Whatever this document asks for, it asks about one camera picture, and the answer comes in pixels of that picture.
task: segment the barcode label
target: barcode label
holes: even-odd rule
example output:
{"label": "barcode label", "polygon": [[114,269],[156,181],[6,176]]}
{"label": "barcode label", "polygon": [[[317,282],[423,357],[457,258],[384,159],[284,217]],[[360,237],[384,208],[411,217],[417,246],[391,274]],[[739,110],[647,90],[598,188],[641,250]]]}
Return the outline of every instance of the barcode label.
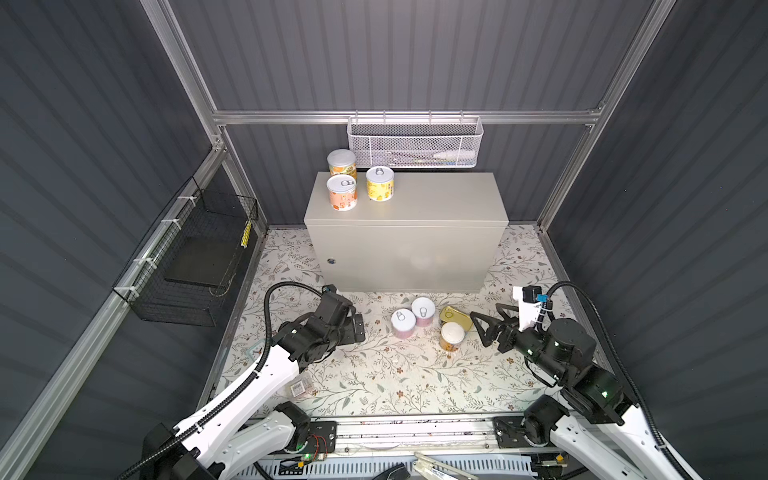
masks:
{"label": "barcode label", "polygon": [[304,382],[301,380],[290,386],[290,394],[294,397],[297,397],[304,392],[306,392],[306,387],[304,386]]}

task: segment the beige electrical box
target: beige electrical box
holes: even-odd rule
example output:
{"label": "beige electrical box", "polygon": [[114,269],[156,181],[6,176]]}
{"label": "beige electrical box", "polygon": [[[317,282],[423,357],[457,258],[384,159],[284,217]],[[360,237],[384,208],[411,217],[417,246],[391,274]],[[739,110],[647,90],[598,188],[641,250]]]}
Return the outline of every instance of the beige electrical box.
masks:
{"label": "beige electrical box", "polygon": [[326,283],[343,292],[477,293],[508,225],[493,174],[395,173],[377,202],[359,173],[357,206],[334,210],[318,173],[304,223]]}

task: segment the robotic arm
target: robotic arm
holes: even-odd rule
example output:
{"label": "robotic arm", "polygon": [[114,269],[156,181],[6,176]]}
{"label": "robotic arm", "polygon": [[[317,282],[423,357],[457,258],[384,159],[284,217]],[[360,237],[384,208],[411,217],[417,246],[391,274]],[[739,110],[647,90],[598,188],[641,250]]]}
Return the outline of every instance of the robotic arm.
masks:
{"label": "robotic arm", "polygon": [[[634,384],[631,383],[633,392],[626,392],[611,372],[592,362],[597,345],[595,339],[575,320],[554,317],[551,295],[566,284],[584,295],[594,308],[581,289],[561,282],[547,295],[541,293],[539,286],[514,287],[512,296],[518,301],[517,306],[496,304],[501,320],[477,312],[470,314],[483,346],[491,346],[498,340],[499,352],[518,350],[525,358],[525,365],[540,382],[561,387],[560,393],[566,404],[544,395],[525,410],[520,425],[505,420],[505,417],[497,417],[497,433],[522,434],[534,446],[552,442],[603,480],[700,480],[701,477],[660,434],[661,442],[652,435],[650,412],[635,406],[636,402],[644,404]],[[517,312],[518,316],[512,316],[510,311]],[[545,314],[551,320],[547,329],[543,327]],[[604,329],[599,313],[598,320]],[[534,372],[531,364],[546,373],[551,381]],[[639,470],[597,440],[571,416],[569,408],[591,424],[597,424]]]}
{"label": "robotic arm", "polygon": [[[283,323],[270,338],[269,298],[281,286],[312,291],[320,296],[320,305],[313,313]],[[269,345],[264,358],[172,430],[155,427],[144,438],[143,460],[119,479],[140,470],[141,480],[227,480],[271,452],[306,444],[310,418],[291,402],[277,406],[261,422],[239,428],[309,364],[323,361],[337,346],[365,341],[362,315],[333,285],[318,292],[301,283],[281,282],[267,290],[264,316]]]}

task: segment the black cable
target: black cable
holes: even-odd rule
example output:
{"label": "black cable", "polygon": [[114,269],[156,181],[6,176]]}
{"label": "black cable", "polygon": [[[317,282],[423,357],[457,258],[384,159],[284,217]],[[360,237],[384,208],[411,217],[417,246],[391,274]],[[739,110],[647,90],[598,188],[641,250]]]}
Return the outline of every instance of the black cable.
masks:
{"label": "black cable", "polygon": [[264,477],[264,480],[275,480],[274,478],[272,478],[272,475],[266,473],[266,470],[264,470],[264,467],[259,465],[259,462],[254,462],[253,466],[256,467],[256,471],[259,472],[259,475]]}
{"label": "black cable", "polygon": [[603,322],[603,318],[600,316],[600,313],[598,312],[598,307],[594,304],[594,302],[592,301],[592,298],[590,298],[589,295],[587,295],[587,292],[583,291],[578,285],[576,285],[573,282],[569,282],[567,280],[562,282],[557,282],[555,285],[549,287],[549,290],[547,290],[547,296],[551,299],[552,294],[563,286],[569,286],[574,290],[576,290],[577,293],[579,293],[582,297],[584,297],[585,300],[587,300],[587,303],[589,303],[589,306],[592,308],[594,315],[598,319],[598,325],[600,326],[600,330],[603,333],[603,337],[605,338],[605,341],[608,344],[608,349],[611,351],[611,355],[613,355],[614,360],[616,360],[616,364],[618,365],[619,370],[621,370],[621,373],[624,375],[624,378],[627,379],[627,383],[629,383],[630,388],[632,388],[632,392],[634,393],[635,398],[637,398],[637,404],[640,405],[640,410],[642,410],[643,414],[645,414],[645,419],[646,419],[646,422],[648,423],[648,429],[650,430],[651,435],[654,437],[658,450],[661,452],[662,455],[664,455],[664,457],[667,458],[669,463],[672,464],[674,469],[677,470],[677,473],[679,473],[681,477],[685,478],[686,480],[693,480],[693,477],[690,476],[688,471],[685,468],[683,468],[683,466],[680,464],[677,458],[675,458],[675,456],[672,455],[672,452],[669,451],[669,448],[667,447],[666,442],[664,442],[664,439],[661,437],[661,433],[659,432],[659,429],[656,427],[656,421],[654,420],[654,416],[651,415],[650,409],[648,408],[648,405],[645,403],[645,399],[643,399],[643,396],[640,394],[640,389],[637,387],[634,380],[630,376],[629,372],[627,371],[627,368],[621,362],[621,359],[619,358],[619,355],[616,352],[616,347],[614,347],[614,343],[611,342],[611,337],[608,335],[607,328],[605,328],[605,323]]}
{"label": "black cable", "polygon": [[189,429],[185,430],[179,435],[176,435],[173,439],[171,439],[169,442],[166,442],[165,445],[158,448],[154,453],[149,454],[148,456],[142,458],[138,462],[134,463],[130,467],[126,468],[124,472],[122,472],[118,477],[117,480],[128,480],[134,473],[138,472],[142,467],[145,465],[155,462],[159,458],[162,458],[164,455],[166,455],[171,450],[175,449],[179,446],[184,440],[190,438],[195,432],[197,432],[198,428],[204,426],[206,423],[208,423],[213,417],[218,415],[222,410],[224,410],[225,407],[227,407],[229,404],[232,403],[235,398],[239,394],[245,390],[248,385],[251,384],[253,380],[258,378],[258,372],[261,371],[261,369],[264,367],[264,364],[266,363],[266,358],[270,354],[270,345],[272,343],[272,323],[270,320],[270,295],[272,295],[272,292],[277,290],[278,288],[282,286],[298,286],[299,288],[304,288],[305,290],[309,290],[310,292],[314,293],[317,296],[322,296],[322,294],[318,291],[313,289],[309,285],[304,285],[303,283],[299,282],[278,282],[272,285],[269,289],[267,289],[266,294],[264,295],[264,349],[261,353],[261,358],[259,359],[259,362],[256,364],[256,368],[246,377],[246,379],[243,381],[243,383],[239,384],[238,387],[232,391],[231,394],[229,394],[224,400],[221,401],[218,405],[213,407],[207,414],[203,416],[200,421],[198,421],[195,425],[192,425]]}
{"label": "black cable", "polygon": [[582,473],[586,473],[586,472],[589,472],[589,468],[579,467],[579,468],[576,468],[573,472],[568,472],[562,475],[561,477],[558,477],[558,480],[570,480],[571,478],[578,477]]}

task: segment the black wire basket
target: black wire basket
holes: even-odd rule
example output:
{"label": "black wire basket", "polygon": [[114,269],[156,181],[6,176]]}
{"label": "black wire basket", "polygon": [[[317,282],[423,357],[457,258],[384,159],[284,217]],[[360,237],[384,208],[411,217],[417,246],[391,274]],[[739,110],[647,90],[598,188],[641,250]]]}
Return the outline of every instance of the black wire basket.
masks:
{"label": "black wire basket", "polygon": [[130,286],[114,291],[139,318],[216,326],[228,321],[257,236],[256,200],[197,190],[140,262]]}

